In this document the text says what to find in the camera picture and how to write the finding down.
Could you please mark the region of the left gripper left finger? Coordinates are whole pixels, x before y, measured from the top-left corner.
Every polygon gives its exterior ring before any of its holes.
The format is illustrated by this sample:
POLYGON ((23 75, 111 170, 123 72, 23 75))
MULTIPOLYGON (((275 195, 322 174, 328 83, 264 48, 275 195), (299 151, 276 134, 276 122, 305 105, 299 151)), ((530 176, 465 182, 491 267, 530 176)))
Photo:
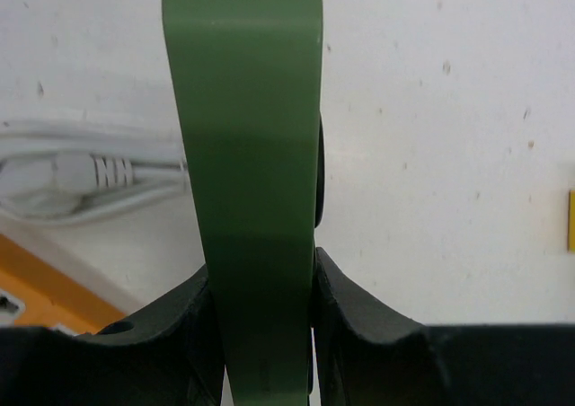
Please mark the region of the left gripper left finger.
POLYGON ((205 268, 95 334, 1 330, 3 405, 218 405, 224 369, 205 268))

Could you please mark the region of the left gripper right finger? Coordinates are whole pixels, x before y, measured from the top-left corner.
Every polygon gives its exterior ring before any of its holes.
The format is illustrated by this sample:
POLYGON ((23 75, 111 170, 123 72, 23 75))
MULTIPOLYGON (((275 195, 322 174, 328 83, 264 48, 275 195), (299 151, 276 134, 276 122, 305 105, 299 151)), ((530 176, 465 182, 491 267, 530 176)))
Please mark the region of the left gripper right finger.
POLYGON ((316 251, 314 343, 323 405, 572 405, 574 326, 425 325, 316 251))

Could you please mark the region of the orange power strip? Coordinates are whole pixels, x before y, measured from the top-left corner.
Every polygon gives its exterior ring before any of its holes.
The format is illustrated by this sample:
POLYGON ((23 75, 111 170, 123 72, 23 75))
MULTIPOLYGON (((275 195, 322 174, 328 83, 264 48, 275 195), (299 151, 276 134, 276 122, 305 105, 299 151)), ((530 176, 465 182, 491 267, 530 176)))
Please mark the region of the orange power strip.
POLYGON ((1 326, 43 326, 75 336, 125 316, 115 306, 5 236, 1 237, 1 326))

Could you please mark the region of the yellow cube socket adapter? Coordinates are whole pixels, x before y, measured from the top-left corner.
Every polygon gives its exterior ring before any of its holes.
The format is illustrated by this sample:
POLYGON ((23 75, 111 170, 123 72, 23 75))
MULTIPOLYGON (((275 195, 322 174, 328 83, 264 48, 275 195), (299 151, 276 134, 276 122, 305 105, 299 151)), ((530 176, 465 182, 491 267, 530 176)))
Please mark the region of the yellow cube socket adapter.
POLYGON ((575 189, 568 194, 567 251, 575 252, 575 189))

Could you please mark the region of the green power strip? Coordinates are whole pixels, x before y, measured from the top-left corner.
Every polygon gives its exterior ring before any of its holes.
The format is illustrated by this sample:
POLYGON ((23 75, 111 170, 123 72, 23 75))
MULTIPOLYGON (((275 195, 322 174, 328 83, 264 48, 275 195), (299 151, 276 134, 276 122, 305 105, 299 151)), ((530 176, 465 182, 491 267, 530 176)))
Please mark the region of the green power strip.
POLYGON ((162 0, 237 405, 308 402, 323 0, 162 0))

